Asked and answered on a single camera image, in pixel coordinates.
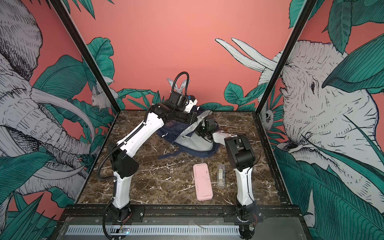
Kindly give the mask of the navy blue student backpack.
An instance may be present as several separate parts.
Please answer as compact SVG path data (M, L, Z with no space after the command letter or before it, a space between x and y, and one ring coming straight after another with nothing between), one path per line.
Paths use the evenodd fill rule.
M198 158L208 158L218 151L219 144L213 139L207 141L196 134L198 125L205 117L214 117L213 112L200 107L193 107L192 112L197 115L197 121L193 124L170 121L157 130L158 136L179 148L174 153L159 156L159 160L174 157L183 152Z

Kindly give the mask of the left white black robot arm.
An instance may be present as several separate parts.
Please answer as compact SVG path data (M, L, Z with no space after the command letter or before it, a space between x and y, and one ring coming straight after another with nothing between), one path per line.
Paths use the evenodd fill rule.
M198 100L192 95L172 91L170 97L147 108L143 121L115 145L99 165L98 180L112 179L114 191L106 207L117 222L125 222L132 216L130 209L130 187L132 177L139 168L134 159L139 148L150 136L170 121L192 124L197 114L192 108Z

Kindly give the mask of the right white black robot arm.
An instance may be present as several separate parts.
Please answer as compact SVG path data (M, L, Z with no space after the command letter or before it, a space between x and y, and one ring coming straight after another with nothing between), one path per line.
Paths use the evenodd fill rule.
M204 118L196 128L198 136L226 147L230 165L234 168L237 181L237 216L242 222L258 221L257 205L252 188L252 169L256 160L248 138L219 130L212 115Z

